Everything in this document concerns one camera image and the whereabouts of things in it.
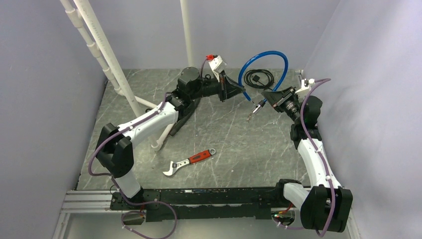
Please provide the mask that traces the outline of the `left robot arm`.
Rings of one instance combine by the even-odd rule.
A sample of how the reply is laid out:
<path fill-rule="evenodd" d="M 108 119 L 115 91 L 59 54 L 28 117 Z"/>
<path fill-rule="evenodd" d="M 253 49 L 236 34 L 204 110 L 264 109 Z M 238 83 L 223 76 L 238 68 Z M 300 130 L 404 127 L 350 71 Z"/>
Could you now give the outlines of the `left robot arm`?
<path fill-rule="evenodd" d="M 127 123 L 106 124 L 92 158 L 108 170 L 106 176 L 116 181 L 124 194 L 123 202 L 130 209 L 137 209 L 142 205 L 144 190 L 133 172 L 134 148 L 157 130 L 189 118 L 199 99 L 216 95 L 223 102 L 244 91 L 225 71 L 211 77 L 202 76 L 195 67 L 187 67 L 181 71 L 175 90 L 165 93 L 158 106 Z"/>

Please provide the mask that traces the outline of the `silver lock keys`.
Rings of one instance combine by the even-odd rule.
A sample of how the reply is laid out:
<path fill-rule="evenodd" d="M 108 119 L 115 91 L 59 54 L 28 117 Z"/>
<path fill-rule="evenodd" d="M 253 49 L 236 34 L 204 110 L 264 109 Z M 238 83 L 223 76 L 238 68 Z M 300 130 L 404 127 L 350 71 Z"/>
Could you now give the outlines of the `silver lock keys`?
<path fill-rule="evenodd" d="M 246 121 L 247 122 L 250 122 L 250 120 L 253 118 L 253 116 L 255 115 L 255 113 L 254 112 L 251 112 L 249 115 L 248 115 L 248 117 L 247 117 L 247 119 L 246 119 Z"/>

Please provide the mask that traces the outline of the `blue cable lock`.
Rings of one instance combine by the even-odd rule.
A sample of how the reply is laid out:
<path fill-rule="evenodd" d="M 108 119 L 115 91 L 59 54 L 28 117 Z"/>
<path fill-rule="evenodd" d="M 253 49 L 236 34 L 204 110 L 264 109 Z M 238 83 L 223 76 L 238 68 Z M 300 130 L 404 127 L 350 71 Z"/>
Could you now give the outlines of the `blue cable lock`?
<path fill-rule="evenodd" d="M 284 66 L 280 67 L 279 64 L 277 64 L 277 62 L 270 63 L 269 61 L 265 61 L 264 63 L 264 61 L 261 60 L 261 58 L 267 57 L 267 56 L 278 56 L 282 58 L 284 62 Z M 262 66 L 261 71 L 267 71 L 266 74 L 270 76 L 269 78 L 270 80 L 267 85 L 261 85 L 258 87 L 257 85 L 252 84 L 251 79 L 249 80 L 249 75 L 252 75 L 252 71 L 253 72 L 259 71 L 259 69 L 257 69 L 256 67 L 251 68 L 251 65 L 255 61 L 259 61 L 260 66 Z M 253 56 L 252 58 L 250 58 L 240 69 L 240 72 L 238 74 L 238 85 L 243 86 L 243 84 L 245 83 L 246 85 L 254 89 L 262 89 L 262 90 L 269 89 L 271 91 L 277 91 L 287 75 L 288 68 L 289 68 L 289 60 L 288 60 L 288 57 L 283 52 L 270 50 L 270 51 L 259 53 Z M 280 76 L 278 81 L 276 81 L 276 78 L 274 77 L 274 75 L 271 74 L 271 72 L 268 71 L 268 69 L 283 70 L 282 75 Z"/>

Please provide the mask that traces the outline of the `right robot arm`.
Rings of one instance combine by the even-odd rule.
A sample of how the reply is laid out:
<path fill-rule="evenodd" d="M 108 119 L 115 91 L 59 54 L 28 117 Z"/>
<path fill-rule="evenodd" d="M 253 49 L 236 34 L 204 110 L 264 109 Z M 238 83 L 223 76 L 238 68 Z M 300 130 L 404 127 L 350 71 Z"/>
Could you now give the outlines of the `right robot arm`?
<path fill-rule="evenodd" d="M 341 233 L 345 230 L 353 195 L 337 181 L 326 159 L 317 127 L 322 101 L 315 96 L 299 100 L 294 87 L 282 91 L 264 91 L 262 96 L 279 112 L 292 121 L 290 137 L 302 157 L 310 190 L 298 181 L 283 179 L 280 190 L 274 193 L 277 205 L 292 203 L 300 210 L 300 220 L 305 229 Z"/>

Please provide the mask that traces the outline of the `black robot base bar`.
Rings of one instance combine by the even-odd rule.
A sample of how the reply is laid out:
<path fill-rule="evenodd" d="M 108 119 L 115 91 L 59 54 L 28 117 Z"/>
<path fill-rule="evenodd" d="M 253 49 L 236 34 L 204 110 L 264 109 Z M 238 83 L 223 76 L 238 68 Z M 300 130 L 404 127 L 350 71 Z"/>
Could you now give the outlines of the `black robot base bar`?
<path fill-rule="evenodd" d="M 183 219 L 255 218 L 269 220 L 289 207 L 279 186 L 246 188 L 145 189 L 145 206 L 127 203 L 114 192 L 112 211 L 143 211 L 147 222 Z"/>

